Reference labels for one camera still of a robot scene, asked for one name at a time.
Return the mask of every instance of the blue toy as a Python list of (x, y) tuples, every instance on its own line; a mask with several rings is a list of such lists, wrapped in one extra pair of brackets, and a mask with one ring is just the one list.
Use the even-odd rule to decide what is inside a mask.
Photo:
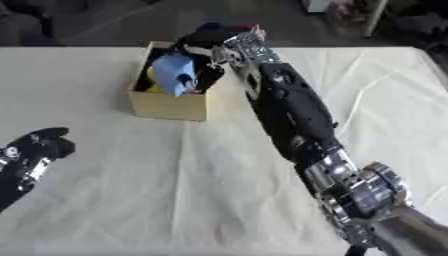
[(195, 72), (193, 60), (189, 57), (179, 53), (167, 54), (154, 61), (153, 68), (156, 84), (170, 95), (177, 97), (192, 90)]

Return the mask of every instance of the robotic arm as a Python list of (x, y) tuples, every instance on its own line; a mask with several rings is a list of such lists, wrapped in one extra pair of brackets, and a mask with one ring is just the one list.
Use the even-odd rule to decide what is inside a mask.
[(208, 24), (172, 48), (191, 57), (207, 88), (229, 63), (280, 154), (320, 205), (346, 255), (378, 248), (388, 256), (448, 255), (448, 228), (413, 208), (410, 191), (388, 166), (359, 169), (335, 137), (336, 123), (319, 96), (264, 44), (261, 30)]

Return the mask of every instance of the cardboard box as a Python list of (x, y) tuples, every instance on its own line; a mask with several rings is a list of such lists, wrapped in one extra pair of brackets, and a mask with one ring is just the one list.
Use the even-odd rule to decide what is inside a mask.
[(174, 97), (164, 93), (148, 92), (145, 77), (148, 67), (160, 56), (169, 43), (151, 42), (138, 69), (137, 75), (128, 88), (134, 113), (143, 118), (175, 119), (203, 122), (207, 119), (205, 94), (186, 94)]

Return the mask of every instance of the table surface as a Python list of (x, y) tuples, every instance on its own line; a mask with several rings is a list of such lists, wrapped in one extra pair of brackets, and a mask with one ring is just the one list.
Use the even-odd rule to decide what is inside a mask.
[[(275, 50), (327, 103), (355, 163), (390, 165), (416, 206), (448, 223), (447, 83), (425, 54)], [(143, 51), (0, 49), (0, 143), (52, 126), (77, 143), (1, 214), (0, 251), (343, 255), (231, 72), (210, 90), (205, 123), (132, 116), (125, 88)]]

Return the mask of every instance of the yellow object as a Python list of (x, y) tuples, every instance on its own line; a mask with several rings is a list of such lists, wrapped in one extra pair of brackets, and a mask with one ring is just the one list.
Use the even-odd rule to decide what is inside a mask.
[(148, 76), (149, 80), (154, 82), (154, 85), (151, 88), (149, 88), (147, 90), (147, 92), (163, 93), (163, 91), (160, 88), (160, 86), (158, 84), (156, 84), (155, 81), (154, 81), (154, 68), (153, 67), (148, 68), (148, 71), (146, 71), (146, 75)]

